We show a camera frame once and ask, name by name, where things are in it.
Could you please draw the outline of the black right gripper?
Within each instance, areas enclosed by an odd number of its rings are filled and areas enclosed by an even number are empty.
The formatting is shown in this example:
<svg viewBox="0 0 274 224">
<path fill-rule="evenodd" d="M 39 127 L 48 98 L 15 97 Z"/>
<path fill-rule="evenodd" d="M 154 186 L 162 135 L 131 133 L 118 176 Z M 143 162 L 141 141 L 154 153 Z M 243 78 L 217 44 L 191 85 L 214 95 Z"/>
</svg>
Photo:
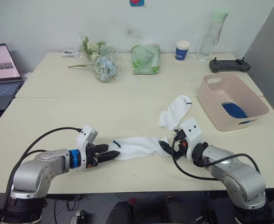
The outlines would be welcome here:
<svg viewBox="0 0 274 224">
<path fill-rule="evenodd" d="M 172 154 L 173 150 L 172 147 L 169 145 L 169 143 L 159 140 L 158 143 L 160 147 L 170 156 L 173 157 L 175 161 L 180 159 L 181 157 L 186 157 L 187 149 L 188 149 L 188 143 L 186 141 L 186 134 L 184 131 L 175 129 L 174 132 L 176 133 L 176 136 L 173 139 L 173 143 L 175 144 L 178 141 L 178 151 L 174 150 L 174 153 Z"/>
</svg>

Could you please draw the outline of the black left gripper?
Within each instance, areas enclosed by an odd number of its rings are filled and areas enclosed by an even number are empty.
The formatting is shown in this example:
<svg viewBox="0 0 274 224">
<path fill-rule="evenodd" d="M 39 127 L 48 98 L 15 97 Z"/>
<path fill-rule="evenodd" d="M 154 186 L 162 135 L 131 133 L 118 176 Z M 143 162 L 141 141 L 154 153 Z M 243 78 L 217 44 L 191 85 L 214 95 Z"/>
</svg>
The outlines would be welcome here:
<svg viewBox="0 0 274 224">
<path fill-rule="evenodd" d="M 87 145 L 85 149 L 86 153 L 86 167 L 92 168 L 98 166 L 98 163 L 103 163 L 107 161 L 114 160 L 120 155 L 119 151 L 108 151 L 109 145 L 100 144 L 100 145 Z"/>
</svg>

